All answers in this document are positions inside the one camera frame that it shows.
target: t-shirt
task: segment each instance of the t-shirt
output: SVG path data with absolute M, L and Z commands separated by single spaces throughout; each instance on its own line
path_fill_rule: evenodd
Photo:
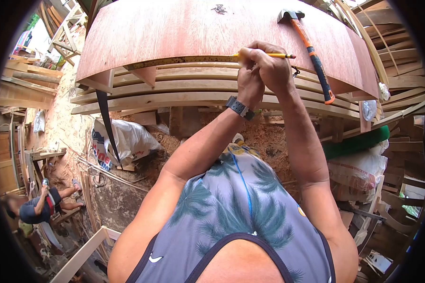
M 19 208 L 20 219 L 27 224 L 38 224 L 41 222 L 49 222 L 50 220 L 50 207 L 46 200 L 44 200 L 44 207 L 42 208 L 41 214 L 35 214 L 35 207 L 41 197 L 35 197 L 25 202 Z

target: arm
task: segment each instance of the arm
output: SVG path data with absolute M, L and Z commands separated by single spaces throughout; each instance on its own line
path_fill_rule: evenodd
M 35 215 L 40 215 L 41 212 L 43 212 L 44 201 L 46 200 L 47 193 L 48 193 L 47 186 L 43 186 L 41 188 L 41 197 L 39 198 L 39 201 L 35 206 Z
M 321 143 L 297 94 L 289 61 L 266 55 L 286 51 L 265 42 L 254 42 L 249 47 L 240 53 L 260 65 L 261 79 L 282 107 L 289 162 L 301 188 L 302 207 L 329 243 L 337 282 L 352 282 L 357 274 L 357 248 L 342 223 L 330 191 L 329 170 Z
M 238 101 L 253 110 L 261 101 L 264 89 L 258 66 L 239 70 Z M 128 279 L 148 243 L 173 214 L 187 180 L 211 167 L 245 121 L 235 111 L 227 109 L 175 150 L 142 201 L 136 217 L 113 248 L 107 268 L 111 283 Z

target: blue string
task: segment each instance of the blue string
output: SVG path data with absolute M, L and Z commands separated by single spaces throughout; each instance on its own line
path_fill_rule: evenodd
M 239 176 L 241 176 L 242 183 L 244 184 L 244 187 L 246 188 L 247 205 L 249 206 L 250 217 L 252 217 L 252 202 L 250 201 L 249 190 L 247 189 L 246 182 L 244 181 L 244 177 L 242 176 L 241 170 L 239 169 L 238 162 L 236 161 L 236 156 L 230 151 L 229 148 L 227 148 L 227 149 L 228 149 L 228 152 L 231 153 L 231 155 L 233 157 L 233 162 L 235 163 L 236 167 L 238 168 Z

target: hammer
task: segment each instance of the hammer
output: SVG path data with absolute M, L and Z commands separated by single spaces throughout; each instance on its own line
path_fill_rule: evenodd
M 321 83 L 321 88 L 323 89 L 324 93 L 324 104 L 329 105 L 331 104 L 335 96 L 330 90 L 329 81 L 324 74 L 324 68 L 323 64 L 321 64 L 321 61 L 319 60 L 318 55 L 315 52 L 315 49 L 313 48 L 312 43 L 310 43 L 309 38 L 306 35 L 306 32 L 304 31 L 304 28 L 301 26 L 299 19 L 304 18 L 306 15 L 302 13 L 301 11 L 292 11 L 287 9 L 282 9 L 280 11 L 280 14 L 277 18 L 277 23 L 283 23 L 286 22 L 286 20 L 289 20 L 295 30 L 298 32 L 300 38 L 304 42 L 304 45 L 307 48 L 307 51 L 309 52 L 310 59 L 312 60 L 313 67 L 315 68 L 316 74 L 318 75 L 319 82 Z

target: hammer head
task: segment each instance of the hammer head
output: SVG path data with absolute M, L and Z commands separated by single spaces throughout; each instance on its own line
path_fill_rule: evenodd
M 282 11 L 279 13 L 279 16 L 277 17 L 277 22 L 280 23 L 283 20 L 302 19 L 305 16 L 306 15 L 301 11 L 282 9 Z

